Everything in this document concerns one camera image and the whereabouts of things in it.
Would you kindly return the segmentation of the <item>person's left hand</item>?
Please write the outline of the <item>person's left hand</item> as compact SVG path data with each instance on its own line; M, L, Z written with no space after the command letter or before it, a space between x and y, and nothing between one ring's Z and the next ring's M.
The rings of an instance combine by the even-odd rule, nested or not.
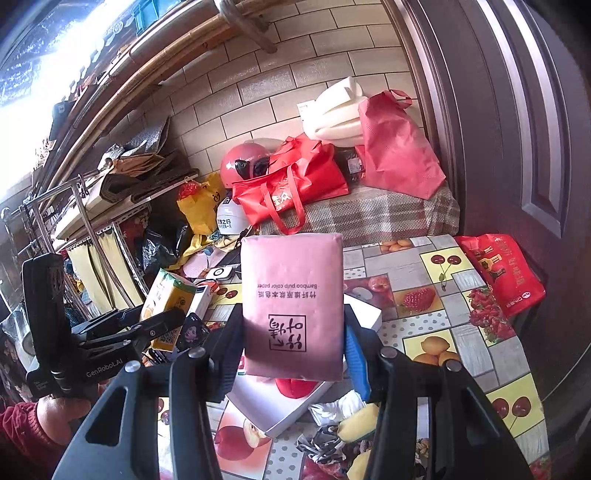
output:
M70 423L86 416L90 409L87 399L43 397L37 402L36 416L45 435L66 446L73 437Z

